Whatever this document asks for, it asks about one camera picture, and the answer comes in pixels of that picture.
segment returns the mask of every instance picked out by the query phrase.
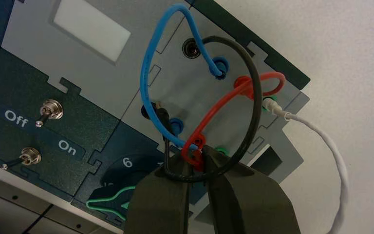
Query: white cable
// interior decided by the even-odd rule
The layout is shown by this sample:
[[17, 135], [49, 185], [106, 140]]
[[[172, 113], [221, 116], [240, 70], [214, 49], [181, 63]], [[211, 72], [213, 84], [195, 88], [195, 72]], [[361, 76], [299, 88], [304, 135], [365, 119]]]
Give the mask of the white cable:
[[343, 220], [345, 218], [345, 211], [349, 200], [349, 189], [348, 189], [348, 171], [346, 169], [345, 162], [343, 161], [342, 155], [340, 155], [339, 150], [335, 142], [328, 136], [324, 131], [322, 131], [318, 126], [312, 124], [311, 122], [294, 115], [292, 113], [283, 111], [282, 108], [272, 99], [266, 98], [263, 101], [263, 107], [268, 111], [274, 113], [277, 116], [284, 117], [285, 120], [289, 121], [291, 119], [303, 123], [311, 130], [315, 131], [326, 143], [329, 149], [332, 151], [333, 157], [336, 162], [336, 167], [339, 172], [340, 177], [340, 197], [339, 197], [339, 208], [337, 210], [336, 216], [333, 220], [332, 227], [328, 234], [338, 233], [340, 227], [342, 226]]

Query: dark green panel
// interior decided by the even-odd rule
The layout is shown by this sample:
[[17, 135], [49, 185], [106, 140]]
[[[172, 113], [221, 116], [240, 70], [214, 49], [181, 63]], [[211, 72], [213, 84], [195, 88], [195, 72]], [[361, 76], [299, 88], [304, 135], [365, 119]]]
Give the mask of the dark green panel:
[[[9, 171], [70, 200], [87, 174], [98, 169], [100, 162], [89, 164], [87, 161], [94, 151], [102, 151], [119, 120], [80, 96], [80, 89], [68, 80], [60, 82], [68, 88], [66, 94], [47, 80], [48, 76], [41, 71], [0, 50], [0, 165], [17, 158], [22, 148], [34, 147], [41, 152], [42, 162], [28, 167], [18, 165]], [[64, 116], [36, 129], [39, 109], [49, 98], [63, 105]], [[22, 127], [22, 122], [8, 120], [4, 114], [7, 110], [28, 122]], [[76, 144], [71, 145], [77, 152], [82, 147], [83, 158], [80, 160], [59, 149], [56, 142], [49, 142], [59, 139]]]

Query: blue wire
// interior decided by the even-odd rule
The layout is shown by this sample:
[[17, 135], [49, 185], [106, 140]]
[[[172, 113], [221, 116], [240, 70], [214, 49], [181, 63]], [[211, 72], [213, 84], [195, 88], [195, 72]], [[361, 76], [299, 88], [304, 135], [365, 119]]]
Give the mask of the blue wire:
[[[165, 11], [164, 15], [161, 17], [160, 21], [155, 28], [154, 34], [151, 37], [150, 43], [147, 47], [146, 54], [144, 56], [143, 65], [141, 67], [141, 77], [140, 77], [140, 91], [141, 91], [141, 99], [143, 100], [144, 107], [155, 127], [158, 131], [171, 142], [173, 142], [177, 147], [183, 147], [186, 143], [183, 140], [180, 140], [173, 134], [171, 134], [161, 123], [158, 119], [157, 114], [155, 113], [150, 98], [148, 94], [148, 76], [151, 66], [151, 59], [154, 55], [155, 49], [157, 47], [158, 42], [160, 41], [160, 37], [163, 34], [164, 28], [171, 18], [171, 16], [177, 12], [181, 11], [187, 19], [188, 25], [190, 26], [191, 32], [194, 36], [197, 46], [199, 47], [200, 52], [202, 53], [204, 59], [208, 63], [210, 67], [210, 71], [214, 76], [221, 76], [222, 72], [217, 68], [216, 64], [211, 59], [210, 55], [208, 54], [207, 50], [205, 49], [199, 32], [197, 30], [196, 24], [194, 23], [193, 17], [191, 16], [188, 8], [183, 4], [174, 4], [171, 6], [167, 11]], [[197, 149], [197, 146], [192, 144], [190, 149]]]

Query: red wire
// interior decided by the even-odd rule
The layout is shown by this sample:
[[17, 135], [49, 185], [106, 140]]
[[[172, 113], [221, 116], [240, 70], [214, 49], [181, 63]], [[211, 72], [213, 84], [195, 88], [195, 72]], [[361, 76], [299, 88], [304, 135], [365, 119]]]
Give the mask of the red wire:
[[[286, 78], [282, 73], [279, 72], [269, 72], [269, 73], [263, 73], [260, 76], [260, 80], [267, 80], [271, 78], [278, 78], [279, 79], [279, 84], [278, 86], [268, 92], [263, 93], [263, 95], [268, 96], [277, 93], [282, 89]], [[226, 103], [228, 103], [232, 98], [234, 98], [237, 94], [240, 94], [247, 89], [253, 89], [252, 86], [252, 80], [249, 79], [248, 81], [244, 82], [243, 84], [237, 86], [235, 89], [233, 89], [231, 92], [228, 94], [224, 95], [222, 99], [220, 99], [211, 109], [210, 111], [204, 116], [204, 118], [201, 120], [200, 124], [194, 129], [194, 132], [191, 134], [191, 136], [188, 138], [186, 143], [184, 144], [183, 149], [181, 150], [181, 155], [183, 159], [190, 163], [191, 165], [195, 167], [200, 167], [200, 164], [202, 163], [202, 160], [199, 159], [192, 159], [188, 157], [188, 148], [190, 145], [193, 143], [194, 139], [197, 138], [197, 136], [201, 133], [201, 131], [206, 127], [206, 125], [210, 122], [210, 120], [214, 117], [214, 115], [224, 106]]]
[[283, 88], [284, 83], [286, 82], [286, 77], [284, 77], [284, 75], [280, 72], [266, 72], [260, 76], [261, 81], [272, 79], [272, 78], [279, 79], [279, 84], [277, 85], [275, 89], [271, 91], [263, 92], [263, 96], [270, 96], [270, 95], [278, 93]]

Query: white wall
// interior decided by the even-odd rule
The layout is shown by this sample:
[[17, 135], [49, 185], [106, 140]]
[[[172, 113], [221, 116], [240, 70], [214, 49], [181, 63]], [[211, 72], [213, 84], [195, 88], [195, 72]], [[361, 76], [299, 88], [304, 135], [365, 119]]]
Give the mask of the white wall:
[[[300, 115], [324, 127], [348, 165], [342, 234], [374, 233], [374, 0], [216, 0], [312, 80]], [[303, 234], [324, 234], [338, 206], [331, 152], [298, 123], [285, 133], [305, 162], [281, 186]]]

